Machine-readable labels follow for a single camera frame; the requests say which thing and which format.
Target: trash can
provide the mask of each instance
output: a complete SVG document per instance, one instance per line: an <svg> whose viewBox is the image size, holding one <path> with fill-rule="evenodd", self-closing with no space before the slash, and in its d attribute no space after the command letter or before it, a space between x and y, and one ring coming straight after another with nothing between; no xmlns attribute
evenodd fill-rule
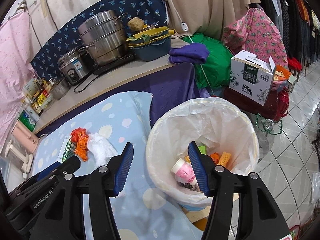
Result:
<svg viewBox="0 0 320 240"><path fill-rule="evenodd" d="M184 206L204 208L212 198L177 184L170 172L196 141L218 153L231 153L227 169L248 175L259 159L259 144L246 114L222 98L191 99L171 109L153 126L146 147L146 161L153 183Z"/></svg>

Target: pink basket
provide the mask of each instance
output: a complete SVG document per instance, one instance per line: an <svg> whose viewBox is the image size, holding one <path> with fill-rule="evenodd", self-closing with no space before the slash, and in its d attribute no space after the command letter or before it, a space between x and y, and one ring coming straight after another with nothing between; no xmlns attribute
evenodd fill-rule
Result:
<svg viewBox="0 0 320 240"><path fill-rule="evenodd" d="M272 85L271 85L271 91L277 90L283 82L284 82L284 80L273 81Z"/></svg>

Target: beige curtain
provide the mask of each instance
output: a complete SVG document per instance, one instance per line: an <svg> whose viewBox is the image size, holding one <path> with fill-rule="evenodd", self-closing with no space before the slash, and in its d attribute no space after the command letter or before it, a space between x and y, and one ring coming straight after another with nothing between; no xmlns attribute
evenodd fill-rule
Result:
<svg viewBox="0 0 320 240"><path fill-rule="evenodd" d="M177 9L182 21L187 23L189 34L195 32L220 39L223 27L243 17L250 3L260 0L170 0L168 1L169 26L180 35L185 35L181 21L174 10Z"/></svg>

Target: yellow plate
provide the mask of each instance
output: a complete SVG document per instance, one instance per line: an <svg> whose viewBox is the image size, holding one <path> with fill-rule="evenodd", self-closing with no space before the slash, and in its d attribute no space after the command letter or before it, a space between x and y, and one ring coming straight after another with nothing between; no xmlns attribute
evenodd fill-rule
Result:
<svg viewBox="0 0 320 240"><path fill-rule="evenodd" d="M137 44L137 45L129 45L129 48L142 47L142 46L151 44L151 43L153 43L153 42L155 42L155 41L159 41L159 40L165 39L165 38L170 37L170 36L171 36L171 34L163 35L163 36L160 36L160 37L158 37L158 38L156 38L156 39L153 39L153 40L151 40L151 41L148 41L148 42L140 43L140 44Z"/></svg>
<svg viewBox="0 0 320 240"><path fill-rule="evenodd" d="M161 34L164 31L167 31L167 30L169 30L169 28L164 26L164 27L159 27L159 28L146 30L146 31L141 32L141 33L137 33L135 35L132 35L132 37L135 37L136 40L137 40L137 39L140 39L142 35L149 35L149 36L152 37L152 36L157 36L157 35ZM134 40L130 39L130 38L127 38L127 41L130 42L130 41L134 41Z"/></svg>

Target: cord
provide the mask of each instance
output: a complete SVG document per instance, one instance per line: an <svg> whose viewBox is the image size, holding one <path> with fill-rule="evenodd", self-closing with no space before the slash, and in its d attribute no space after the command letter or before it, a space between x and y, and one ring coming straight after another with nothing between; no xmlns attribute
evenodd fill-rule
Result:
<svg viewBox="0 0 320 240"><path fill-rule="evenodd" d="M186 25L186 27L187 27L187 29L188 29L188 31L186 31L186 33L187 33L189 39L191 40L192 43L194 43L193 40L192 40L192 38L191 38L191 36L190 36L190 34L189 34L189 28L188 28L187 24L186 24L184 21L182 21L182 18L180 17L180 15L179 15L176 7L174 6L173 1L170 0L170 2L172 3L172 7L173 7L174 11L177 13L178 18L179 18L179 20L181 21L181 24L185 24L185 25ZM203 69L203 67L202 67L201 64L200 64L200 67L201 67L201 70L202 70L202 72L203 72L203 74L204 74L204 77L205 77L205 79L206 79L206 81L207 81L207 83L208 83L208 85L209 85L209 87L210 87L210 90L211 90L211 92L212 92L212 94L213 94L213 90L212 90L212 88L211 88L211 85L210 85L210 83L209 83L209 80L208 80L208 78L207 78L207 75L205 74L204 69Z"/></svg>
<svg viewBox="0 0 320 240"><path fill-rule="evenodd" d="M99 77L101 77L101 76L103 76L103 75L105 74L105 73L103 73L103 74L100 74L100 75L96 76L93 80L91 80L91 81L89 82L89 84L87 84L87 85L85 86L84 89L82 89L82 90L80 90L80 91L76 91L76 89L77 89L85 80L87 80L87 78L90 77L92 73L93 73L93 70L90 71L90 74L88 74L88 76L87 76L84 80L82 80L82 81L76 86L76 88L73 90L73 92L75 92L75 93L80 93L80 92L84 91L84 90L85 90L91 83L93 83L97 78L99 78Z"/></svg>
<svg viewBox="0 0 320 240"><path fill-rule="evenodd" d="M47 4L47 8L48 8L48 11L49 11L49 14L50 14L50 17L51 17L51 20L53 21L54 23L54 26L56 27L57 31L59 30L57 25L56 25L56 22L54 21L53 17L52 17L52 13L51 13L51 10L50 10L50 7L49 7L49 4L48 4L48 1L45 0L45 3Z"/></svg>
<svg viewBox="0 0 320 240"><path fill-rule="evenodd" d="M44 133L44 134L40 135L39 140L40 140L44 135L49 136L49 134Z"/></svg>

